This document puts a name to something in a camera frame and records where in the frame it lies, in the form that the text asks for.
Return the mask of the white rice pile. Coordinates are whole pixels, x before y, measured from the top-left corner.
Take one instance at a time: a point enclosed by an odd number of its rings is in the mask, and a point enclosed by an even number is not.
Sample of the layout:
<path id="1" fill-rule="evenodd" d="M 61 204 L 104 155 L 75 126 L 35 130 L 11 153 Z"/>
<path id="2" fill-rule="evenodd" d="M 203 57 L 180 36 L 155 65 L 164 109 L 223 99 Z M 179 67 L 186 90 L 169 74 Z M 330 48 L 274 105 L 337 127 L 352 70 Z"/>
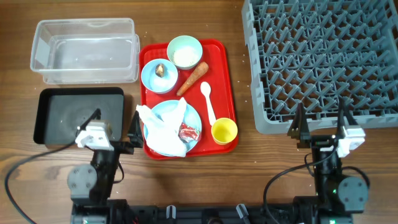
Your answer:
<path id="1" fill-rule="evenodd" d="M 189 67 L 199 61 L 197 51 L 190 46 L 181 47 L 172 54 L 172 61 L 180 67 Z"/>

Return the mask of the light blue bowl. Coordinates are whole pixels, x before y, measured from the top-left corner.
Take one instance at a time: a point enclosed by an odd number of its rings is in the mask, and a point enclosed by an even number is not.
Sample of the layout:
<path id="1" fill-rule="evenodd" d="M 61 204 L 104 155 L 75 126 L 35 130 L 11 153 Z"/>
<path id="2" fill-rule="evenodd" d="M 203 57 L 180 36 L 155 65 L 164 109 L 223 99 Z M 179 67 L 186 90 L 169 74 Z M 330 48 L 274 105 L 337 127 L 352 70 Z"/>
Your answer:
<path id="1" fill-rule="evenodd" d="M 157 67 L 163 65 L 163 76 L 156 74 Z M 178 80 L 178 70 L 169 60 L 157 58 L 146 63 L 141 71 L 141 82 L 150 91 L 158 94 L 170 92 Z"/>

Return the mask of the red strawberry wrapper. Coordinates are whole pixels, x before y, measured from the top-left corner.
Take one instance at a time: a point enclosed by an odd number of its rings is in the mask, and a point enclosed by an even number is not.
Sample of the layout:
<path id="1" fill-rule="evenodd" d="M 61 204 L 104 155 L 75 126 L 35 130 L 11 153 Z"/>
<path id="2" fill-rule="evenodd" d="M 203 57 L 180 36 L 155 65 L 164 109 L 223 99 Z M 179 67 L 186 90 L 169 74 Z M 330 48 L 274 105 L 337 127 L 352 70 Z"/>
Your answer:
<path id="1" fill-rule="evenodd" d="M 201 132 L 185 123 L 182 123 L 178 136 L 183 142 L 198 141 L 200 139 Z"/>

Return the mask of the green bowl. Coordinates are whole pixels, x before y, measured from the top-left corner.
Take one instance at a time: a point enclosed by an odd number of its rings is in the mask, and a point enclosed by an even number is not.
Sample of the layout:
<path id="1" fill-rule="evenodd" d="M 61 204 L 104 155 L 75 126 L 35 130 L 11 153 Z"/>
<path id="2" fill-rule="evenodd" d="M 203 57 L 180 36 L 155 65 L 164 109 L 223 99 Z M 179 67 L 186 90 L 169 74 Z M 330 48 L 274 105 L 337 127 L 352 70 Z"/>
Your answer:
<path id="1" fill-rule="evenodd" d="M 189 35 L 172 39 L 167 46 L 168 59 L 179 69 L 189 70 L 197 65 L 203 55 L 199 40 Z"/>

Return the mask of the orange carrot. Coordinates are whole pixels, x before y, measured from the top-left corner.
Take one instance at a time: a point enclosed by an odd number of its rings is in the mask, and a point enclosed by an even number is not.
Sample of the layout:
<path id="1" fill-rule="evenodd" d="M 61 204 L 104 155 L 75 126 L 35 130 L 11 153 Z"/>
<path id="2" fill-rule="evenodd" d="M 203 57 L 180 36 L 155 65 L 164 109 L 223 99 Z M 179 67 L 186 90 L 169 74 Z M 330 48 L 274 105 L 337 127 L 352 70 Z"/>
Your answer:
<path id="1" fill-rule="evenodd" d="M 196 81 L 204 76 L 208 69 L 209 65 L 206 62 L 199 63 L 184 84 L 180 87 L 177 92 L 177 96 L 182 96 Z"/>

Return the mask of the brown food scrap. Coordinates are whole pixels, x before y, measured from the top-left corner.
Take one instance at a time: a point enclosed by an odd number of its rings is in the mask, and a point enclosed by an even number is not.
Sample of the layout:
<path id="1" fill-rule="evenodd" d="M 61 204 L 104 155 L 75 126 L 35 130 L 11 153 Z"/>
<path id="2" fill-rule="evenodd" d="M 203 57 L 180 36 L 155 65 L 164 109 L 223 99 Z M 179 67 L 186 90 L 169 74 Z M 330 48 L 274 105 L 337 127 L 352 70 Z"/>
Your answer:
<path id="1" fill-rule="evenodd" d="M 165 65 L 160 63 L 155 67 L 155 74 L 160 77 L 163 78 L 164 74 L 165 74 Z"/>

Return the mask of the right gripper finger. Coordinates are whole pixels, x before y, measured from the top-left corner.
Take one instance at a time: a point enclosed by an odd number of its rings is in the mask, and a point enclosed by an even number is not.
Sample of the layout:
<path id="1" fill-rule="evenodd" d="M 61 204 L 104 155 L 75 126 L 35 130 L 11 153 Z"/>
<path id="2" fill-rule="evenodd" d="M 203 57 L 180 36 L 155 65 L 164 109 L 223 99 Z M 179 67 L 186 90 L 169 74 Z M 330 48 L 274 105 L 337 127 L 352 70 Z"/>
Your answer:
<path id="1" fill-rule="evenodd" d="M 345 106 L 345 101 L 342 98 L 339 98 L 339 104 L 338 104 L 338 116 L 337 116 L 337 131 L 336 135 L 339 137 L 342 137 L 343 135 L 343 126 L 345 125 L 345 119 L 348 122 L 348 125 L 358 125 L 356 120 L 353 118 L 353 116 L 349 113 L 349 110 Z"/>
<path id="2" fill-rule="evenodd" d="M 296 109 L 296 114 L 287 135 L 292 139 L 298 140 L 298 148 L 309 148 L 310 147 L 310 131 L 308 128 L 306 111 L 303 103 L 299 103 Z"/>

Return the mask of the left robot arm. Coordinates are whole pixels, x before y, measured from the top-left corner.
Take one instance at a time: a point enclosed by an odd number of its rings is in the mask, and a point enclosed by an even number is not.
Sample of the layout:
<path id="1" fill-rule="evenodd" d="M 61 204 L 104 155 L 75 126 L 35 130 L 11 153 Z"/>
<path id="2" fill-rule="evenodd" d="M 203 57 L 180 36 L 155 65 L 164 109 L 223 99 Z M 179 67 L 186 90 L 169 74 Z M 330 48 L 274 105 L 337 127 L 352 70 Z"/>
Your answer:
<path id="1" fill-rule="evenodd" d="M 113 141 L 111 126 L 105 120 L 94 119 L 80 127 L 75 142 L 80 148 L 93 150 L 93 158 L 89 164 L 74 167 L 68 175 L 67 184 L 74 204 L 106 203 L 116 183 L 114 177 L 120 155 L 133 154 L 135 148 L 143 147 L 138 112 L 132 117 L 127 136 L 128 141 Z"/>

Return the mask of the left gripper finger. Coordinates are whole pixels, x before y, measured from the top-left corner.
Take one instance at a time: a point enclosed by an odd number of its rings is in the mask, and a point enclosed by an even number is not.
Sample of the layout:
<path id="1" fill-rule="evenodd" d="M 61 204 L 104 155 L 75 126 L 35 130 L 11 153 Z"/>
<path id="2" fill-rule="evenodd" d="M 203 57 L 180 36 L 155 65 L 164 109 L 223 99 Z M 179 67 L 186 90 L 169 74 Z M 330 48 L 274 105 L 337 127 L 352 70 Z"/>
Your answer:
<path id="1" fill-rule="evenodd" d="M 127 136 L 129 138 L 130 144 L 133 147 L 138 147 L 138 148 L 143 147 L 144 137 L 142 135 L 139 113 L 137 111 L 134 112 L 129 130 L 127 132 Z"/>
<path id="2" fill-rule="evenodd" d="M 77 127 L 78 131 L 85 130 L 87 125 L 92 121 L 96 119 L 101 119 L 101 110 L 99 108 L 95 109 L 93 114 L 80 126 Z"/>

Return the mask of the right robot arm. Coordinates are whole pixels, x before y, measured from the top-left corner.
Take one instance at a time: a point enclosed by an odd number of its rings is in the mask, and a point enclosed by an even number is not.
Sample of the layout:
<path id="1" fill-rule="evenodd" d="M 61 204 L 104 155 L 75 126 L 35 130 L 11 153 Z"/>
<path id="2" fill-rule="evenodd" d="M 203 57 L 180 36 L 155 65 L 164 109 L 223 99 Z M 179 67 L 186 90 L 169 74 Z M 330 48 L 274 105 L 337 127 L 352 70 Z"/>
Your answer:
<path id="1" fill-rule="evenodd" d="M 314 197 L 295 197 L 294 203 L 337 215 L 362 213 L 370 181 L 362 171 L 358 172 L 363 176 L 361 179 L 345 175 L 341 160 L 364 143 L 366 135 L 344 102 L 339 102 L 335 134 L 310 134 L 304 106 L 299 103 L 287 135 L 298 140 L 299 148 L 311 149 L 312 163 L 306 162 L 305 167 L 313 168 L 317 193 Z"/>

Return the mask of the white napkin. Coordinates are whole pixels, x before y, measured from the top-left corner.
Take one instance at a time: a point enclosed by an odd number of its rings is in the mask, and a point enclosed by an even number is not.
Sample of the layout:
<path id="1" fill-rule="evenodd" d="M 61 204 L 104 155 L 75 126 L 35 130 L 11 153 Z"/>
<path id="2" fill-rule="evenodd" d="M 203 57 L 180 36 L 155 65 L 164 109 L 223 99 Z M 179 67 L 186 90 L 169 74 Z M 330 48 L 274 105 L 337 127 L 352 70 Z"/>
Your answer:
<path id="1" fill-rule="evenodd" d="M 187 147 L 178 136 L 186 109 L 187 102 L 182 97 L 177 107 L 166 113 L 166 121 L 163 121 L 148 106 L 136 106 L 140 119 L 147 127 L 146 143 L 152 150 L 169 156 L 186 156 Z"/>

